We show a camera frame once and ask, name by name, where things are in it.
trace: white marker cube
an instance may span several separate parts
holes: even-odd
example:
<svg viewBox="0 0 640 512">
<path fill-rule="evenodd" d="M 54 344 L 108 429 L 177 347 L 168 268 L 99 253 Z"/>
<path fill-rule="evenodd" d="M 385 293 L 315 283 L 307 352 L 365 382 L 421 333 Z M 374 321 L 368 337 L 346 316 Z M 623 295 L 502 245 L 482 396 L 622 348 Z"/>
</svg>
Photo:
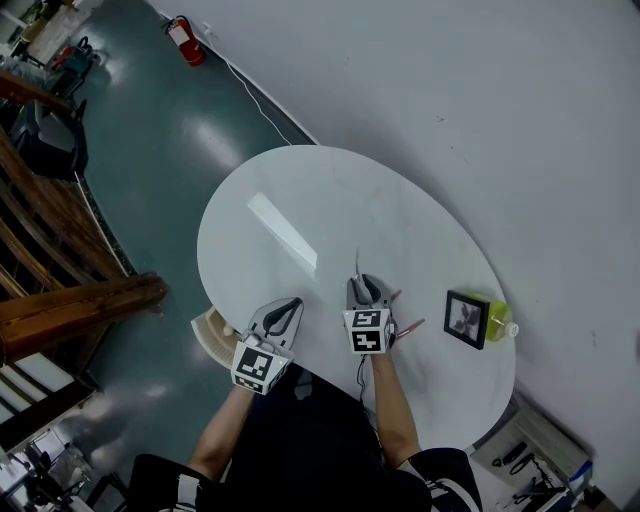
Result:
<svg viewBox="0 0 640 512">
<path fill-rule="evenodd" d="M 359 309 L 342 312 L 351 352 L 384 354 L 394 326 L 389 309 Z"/>
<path fill-rule="evenodd" d="M 291 357 L 283 357 L 239 341 L 231 364 L 232 382 L 255 393 L 266 395 L 293 361 L 293 353 L 284 349 L 282 351 Z"/>
</svg>

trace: sleeve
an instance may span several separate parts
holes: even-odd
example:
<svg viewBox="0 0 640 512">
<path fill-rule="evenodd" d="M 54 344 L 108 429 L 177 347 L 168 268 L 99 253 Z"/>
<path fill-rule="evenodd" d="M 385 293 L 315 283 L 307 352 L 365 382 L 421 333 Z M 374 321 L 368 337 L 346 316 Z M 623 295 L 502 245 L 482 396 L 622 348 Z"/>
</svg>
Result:
<svg viewBox="0 0 640 512">
<path fill-rule="evenodd" d="M 473 504 L 478 510 L 482 510 L 480 493 L 469 465 L 469 458 L 462 450 L 454 448 L 424 450 L 410 457 L 399 469 L 416 472 L 428 484 L 433 484 L 435 487 L 432 491 L 433 504 L 438 510 L 473 510 Z M 473 503 L 465 503 L 466 495 L 473 500 Z"/>
<path fill-rule="evenodd" d="M 214 485 L 197 471 L 155 455 L 139 455 L 133 464 L 127 503 L 131 510 L 213 510 L 224 486 Z"/>
</svg>

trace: person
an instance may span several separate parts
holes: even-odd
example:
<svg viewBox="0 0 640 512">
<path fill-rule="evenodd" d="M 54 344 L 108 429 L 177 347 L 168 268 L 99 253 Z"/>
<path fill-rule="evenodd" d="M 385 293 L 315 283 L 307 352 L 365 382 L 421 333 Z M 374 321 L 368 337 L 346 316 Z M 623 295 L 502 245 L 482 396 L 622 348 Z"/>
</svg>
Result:
<svg viewBox="0 0 640 512">
<path fill-rule="evenodd" d="M 420 449 L 391 354 L 371 355 L 371 364 L 377 436 L 360 402 L 315 375 L 311 394 L 298 400 L 295 388 L 303 370 L 291 364 L 265 396 L 235 386 L 186 467 L 138 456 L 131 510 L 293 508 L 290 500 L 297 497 L 307 504 L 344 500 L 358 506 L 409 503 L 440 512 L 481 510 L 466 454 Z"/>
</svg>

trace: green floor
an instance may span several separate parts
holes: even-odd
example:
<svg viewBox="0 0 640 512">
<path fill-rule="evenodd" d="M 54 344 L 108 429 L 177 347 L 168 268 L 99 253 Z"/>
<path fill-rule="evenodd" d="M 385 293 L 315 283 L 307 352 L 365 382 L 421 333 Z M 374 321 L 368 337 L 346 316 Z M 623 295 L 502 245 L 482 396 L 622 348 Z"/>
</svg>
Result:
<svg viewBox="0 0 640 512">
<path fill-rule="evenodd" d="M 78 34 L 103 57 L 76 93 L 88 100 L 89 187 L 136 271 L 171 289 L 164 317 L 113 330 L 91 367 L 104 396 L 61 425 L 97 469 L 126 479 L 139 453 L 185 462 L 231 387 L 190 325 L 211 306 L 196 261 L 200 218 L 238 165 L 284 144 L 222 61 L 189 67 L 161 23 L 142 0 L 106 0 Z M 308 143 L 263 110 L 292 143 Z"/>
</svg>

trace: fire extinguisher label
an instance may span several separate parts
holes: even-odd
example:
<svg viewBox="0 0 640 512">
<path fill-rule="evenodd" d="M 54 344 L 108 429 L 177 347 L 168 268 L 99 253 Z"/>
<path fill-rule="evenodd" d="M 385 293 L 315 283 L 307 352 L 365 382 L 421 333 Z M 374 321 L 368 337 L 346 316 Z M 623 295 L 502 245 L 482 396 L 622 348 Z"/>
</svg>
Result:
<svg viewBox="0 0 640 512">
<path fill-rule="evenodd" d="M 180 26 L 169 29 L 169 35 L 171 36 L 171 39 L 173 39 L 173 42 L 176 43 L 178 46 L 186 43 L 189 40 L 189 36 L 184 31 L 184 29 Z"/>
</svg>

